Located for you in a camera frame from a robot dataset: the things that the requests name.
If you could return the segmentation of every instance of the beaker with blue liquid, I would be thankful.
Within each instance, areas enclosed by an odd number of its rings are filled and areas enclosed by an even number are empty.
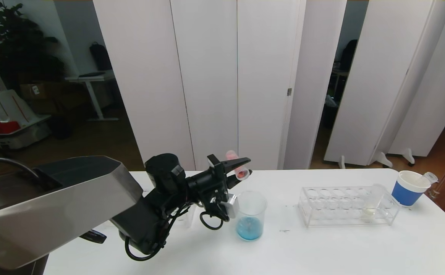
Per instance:
[[[243,240],[257,240],[263,234],[266,198],[259,192],[245,191],[238,195],[238,204],[236,232]]]

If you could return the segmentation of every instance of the wire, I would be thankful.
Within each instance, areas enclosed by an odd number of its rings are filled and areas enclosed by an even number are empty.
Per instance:
[[[6,158],[0,158],[0,162],[10,164],[10,165],[13,165],[15,167],[22,169],[23,171],[29,173],[32,177],[34,177],[34,179],[37,181],[37,183],[41,184],[41,179],[40,179],[39,175],[36,172],[34,172],[34,170],[30,169],[25,164],[23,164],[22,162],[18,162],[17,160],[11,160],[11,159],[6,159]]]
[[[147,260],[153,258],[156,254],[158,254],[158,252],[163,248],[164,243],[166,242],[166,238],[168,238],[168,233],[170,233],[170,230],[172,229],[172,226],[175,223],[176,219],[179,216],[188,212],[189,208],[184,210],[185,207],[187,207],[186,204],[182,205],[181,207],[178,208],[178,211],[176,212],[176,214],[174,216],[169,217],[172,220],[170,221],[170,224],[168,225],[165,237],[161,241],[158,242],[158,246],[156,247],[156,249],[154,249],[153,253],[149,254],[146,257],[138,257],[138,256],[135,256],[134,254],[132,254],[132,252],[130,252],[130,249],[129,249],[130,238],[126,236],[126,240],[124,242],[124,248],[126,249],[126,254],[129,256],[129,258],[133,259],[134,261],[143,262],[143,261],[147,261]]]
[[[210,217],[212,217],[212,215],[209,214],[209,212],[204,211],[204,212],[202,212],[202,213],[200,214],[200,216],[199,216],[199,217],[200,217],[200,221],[202,222],[202,224],[203,224],[205,227],[207,227],[208,229],[210,229],[210,230],[219,230],[219,229],[222,227],[222,225],[224,224],[224,221],[221,219],[221,224],[220,224],[218,227],[212,227],[212,226],[208,225],[208,224],[205,222],[205,220],[204,220],[204,218],[203,218],[204,215],[209,215]]]

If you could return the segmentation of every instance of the desk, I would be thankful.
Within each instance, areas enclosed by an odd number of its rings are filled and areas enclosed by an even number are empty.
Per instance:
[[[132,172],[141,186],[145,172]],[[261,239],[236,236],[234,221],[205,228],[197,208],[191,228],[173,228],[159,254],[136,262],[110,222],[95,228],[104,244],[76,238],[49,255],[45,275],[445,275],[445,213],[423,195],[401,209],[392,226],[306,228],[297,209],[303,186],[392,189],[391,169],[254,171],[231,191],[258,190],[268,200]]]
[[[336,84],[334,84],[334,95],[336,96],[336,92],[338,90],[338,82],[340,80],[340,77],[348,77],[348,75],[350,74],[349,71],[344,71],[344,70],[339,70],[339,69],[333,69],[331,70],[331,74],[335,74],[336,75]]]
[[[111,79],[115,79],[114,71],[113,70],[106,70],[104,71],[104,74],[97,75],[97,76],[86,76],[86,77],[79,77],[79,76],[72,76],[72,77],[65,77],[65,80],[69,82],[77,82],[77,83],[85,83],[86,89],[88,89],[88,93],[90,94],[90,98],[93,103],[93,107],[95,108],[95,112],[98,115],[98,118],[94,120],[119,120],[116,117],[111,118],[105,118],[104,114],[102,113],[102,109],[100,108],[100,105],[97,101],[97,96],[95,95],[95,91],[93,90],[92,82],[95,81],[107,81]]]

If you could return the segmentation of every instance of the clear acrylic rack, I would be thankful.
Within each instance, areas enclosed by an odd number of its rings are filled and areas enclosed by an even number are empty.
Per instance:
[[[299,210],[306,227],[392,225],[400,206],[381,185],[302,188]]]

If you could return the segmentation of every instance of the potted plant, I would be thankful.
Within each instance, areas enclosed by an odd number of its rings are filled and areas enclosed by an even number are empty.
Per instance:
[[[0,75],[9,89],[32,80],[58,81],[65,65],[48,50],[57,44],[20,12],[22,4],[8,8],[0,2]]]

